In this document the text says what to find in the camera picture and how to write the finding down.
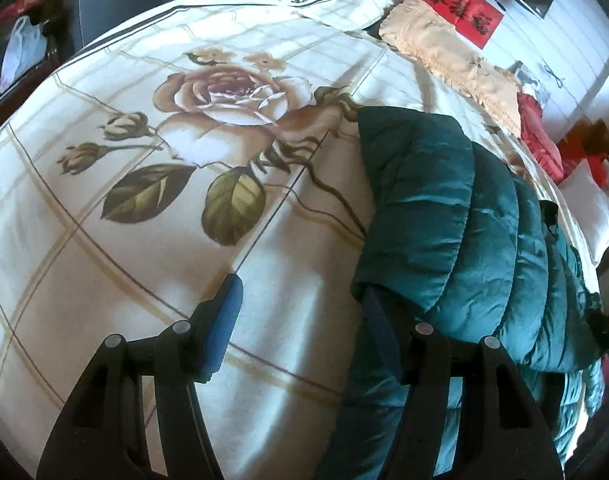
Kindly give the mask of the green quilted down jacket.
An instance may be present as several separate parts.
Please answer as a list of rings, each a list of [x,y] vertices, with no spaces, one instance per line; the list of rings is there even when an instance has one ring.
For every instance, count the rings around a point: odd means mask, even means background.
[[[563,468],[577,423],[577,396],[592,410],[604,391],[596,336],[600,301],[558,208],[473,142],[444,115],[400,107],[357,114],[364,168],[375,200],[351,292],[390,299],[407,336],[426,322],[447,338],[476,344],[493,336],[507,351],[545,417]],[[463,381],[449,384],[435,476],[452,468]],[[315,474],[382,479],[408,388],[385,366],[364,321],[337,426]]]

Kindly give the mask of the white square pillow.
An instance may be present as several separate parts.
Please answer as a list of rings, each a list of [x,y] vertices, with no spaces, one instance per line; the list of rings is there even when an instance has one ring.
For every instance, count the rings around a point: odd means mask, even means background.
[[[579,222],[589,245],[592,263],[598,266],[609,247],[609,196],[595,182],[586,159],[575,167],[559,188]]]

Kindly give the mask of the red heart-shaped cushion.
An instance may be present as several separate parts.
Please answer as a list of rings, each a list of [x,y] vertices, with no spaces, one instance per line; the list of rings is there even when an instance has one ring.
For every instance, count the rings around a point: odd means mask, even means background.
[[[543,125],[543,112],[539,101],[527,93],[517,94],[518,110],[521,120],[521,140],[539,164],[556,184],[565,178],[562,158],[554,141],[551,140]]]

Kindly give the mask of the floral cream bed quilt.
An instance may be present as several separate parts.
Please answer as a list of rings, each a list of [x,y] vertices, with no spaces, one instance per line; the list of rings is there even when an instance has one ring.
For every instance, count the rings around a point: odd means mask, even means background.
[[[599,298],[579,222],[521,136],[380,38],[397,4],[161,6],[1,126],[0,440],[28,477],[107,336],[157,336],[235,273],[242,310],[196,386],[216,460],[228,479],[319,479],[364,321],[367,106],[453,117],[556,204]]]

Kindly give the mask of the framed photo on headboard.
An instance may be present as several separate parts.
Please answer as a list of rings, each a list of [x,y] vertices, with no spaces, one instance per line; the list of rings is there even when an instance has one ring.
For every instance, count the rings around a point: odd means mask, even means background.
[[[551,98],[551,92],[545,87],[544,82],[537,78],[524,62],[516,61],[510,65],[508,70],[519,80],[522,92],[533,96],[539,105],[545,108]]]

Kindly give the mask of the white plastic bag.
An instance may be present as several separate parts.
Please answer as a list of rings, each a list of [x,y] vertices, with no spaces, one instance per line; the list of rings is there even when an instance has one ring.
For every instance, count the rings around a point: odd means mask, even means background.
[[[40,25],[32,25],[25,15],[15,22],[9,35],[0,75],[0,92],[6,92],[30,68],[42,61],[47,39]]]

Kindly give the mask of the yellow ruffled pillow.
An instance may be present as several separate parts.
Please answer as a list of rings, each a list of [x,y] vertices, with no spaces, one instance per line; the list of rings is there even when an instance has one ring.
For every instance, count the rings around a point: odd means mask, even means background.
[[[469,47],[458,37],[455,26],[428,3],[404,0],[397,4],[379,26],[379,36],[473,99],[505,131],[521,136],[519,80]]]

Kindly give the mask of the scissors hanging on wall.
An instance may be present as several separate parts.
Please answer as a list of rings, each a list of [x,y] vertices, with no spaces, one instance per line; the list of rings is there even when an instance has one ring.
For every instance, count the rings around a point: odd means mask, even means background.
[[[564,80],[563,78],[559,77],[559,76],[558,76],[558,75],[557,75],[557,74],[554,72],[554,70],[551,68],[551,66],[549,66],[549,65],[548,65],[546,62],[543,62],[543,63],[542,63],[542,66],[543,66],[543,70],[544,70],[544,72],[545,72],[545,73],[547,73],[549,76],[551,76],[551,78],[553,78],[553,79],[554,79],[554,81],[555,81],[555,83],[556,83],[556,86],[557,86],[559,89],[563,89],[563,88],[565,88],[565,80]]]

